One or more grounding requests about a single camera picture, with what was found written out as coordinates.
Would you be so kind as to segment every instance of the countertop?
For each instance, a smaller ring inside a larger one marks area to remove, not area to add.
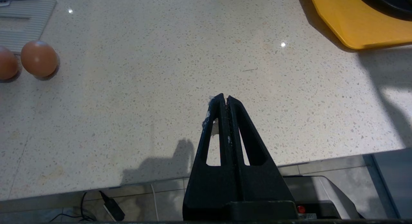
[[[0,83],[0,200],[188,177],[219,93],[277,165],[405,148],[365,67],[395,63],[341,49],[301,2],[57,0],[57,74]]]

